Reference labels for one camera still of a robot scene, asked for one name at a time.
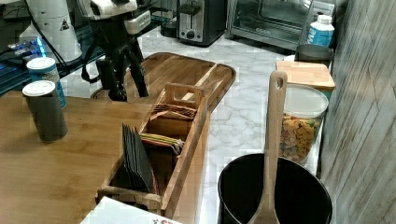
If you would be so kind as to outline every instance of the water bottle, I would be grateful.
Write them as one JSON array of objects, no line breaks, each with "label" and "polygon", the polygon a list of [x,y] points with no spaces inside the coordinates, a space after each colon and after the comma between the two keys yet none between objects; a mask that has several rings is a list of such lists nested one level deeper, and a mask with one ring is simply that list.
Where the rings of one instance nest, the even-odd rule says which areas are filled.
[{"label": "water bottle", "polygon": [[334,27],[332,27],[332,17],[319,15],[318,20],[311,23],[306,43],[321,45],[327,48],[330,46],[332,33],[334,33]]}]

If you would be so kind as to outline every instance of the metal can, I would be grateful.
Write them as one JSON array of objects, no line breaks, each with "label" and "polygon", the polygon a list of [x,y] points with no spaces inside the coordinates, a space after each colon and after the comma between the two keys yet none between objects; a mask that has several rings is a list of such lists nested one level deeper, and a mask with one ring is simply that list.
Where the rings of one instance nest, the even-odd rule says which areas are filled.
[{"label": "metal can", "polygon": [[61,103],[61,107],[64,108],[66,106],[66,100],[55,60],[51,58],[35,58],[29,61],[26,66],[32,81],[48,80],[55,83],[59,102]]},{"label": "metal can", "polygon": [[55,142],[67,134],[55,86],[52,81],[39,80],[26,85],[22,90],[38,136],[46,143]]}]

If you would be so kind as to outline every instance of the paper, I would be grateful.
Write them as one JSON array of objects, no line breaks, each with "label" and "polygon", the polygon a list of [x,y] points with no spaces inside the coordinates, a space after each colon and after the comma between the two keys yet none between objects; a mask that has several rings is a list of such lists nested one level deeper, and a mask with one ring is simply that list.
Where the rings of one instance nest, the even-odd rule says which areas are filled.
[{"label": "paper", "polygon": [[131,205],[104,197],[80,224],[180,224]]}]

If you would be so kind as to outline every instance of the wooden spatula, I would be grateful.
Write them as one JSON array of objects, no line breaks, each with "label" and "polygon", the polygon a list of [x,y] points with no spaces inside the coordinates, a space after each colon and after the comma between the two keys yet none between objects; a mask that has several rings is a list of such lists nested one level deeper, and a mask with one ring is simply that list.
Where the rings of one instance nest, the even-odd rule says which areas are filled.
[{"label": "wooden spatula", "polygon": [[248,224],[279,223],[275,211],[275,183],[287,82],[288,76],[285,72],[275,71],[270,76],[264,147],[264,188],[259,207]]}]

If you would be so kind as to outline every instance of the wall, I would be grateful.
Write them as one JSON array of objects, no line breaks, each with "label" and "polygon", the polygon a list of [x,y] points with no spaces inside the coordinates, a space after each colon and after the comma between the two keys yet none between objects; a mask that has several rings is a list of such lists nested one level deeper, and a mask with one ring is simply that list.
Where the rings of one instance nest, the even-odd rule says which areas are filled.
[{"label": "wall", "polygon": [[346,10],[322,149],[332,223],[396,223],[395,15],[394,0]]}]

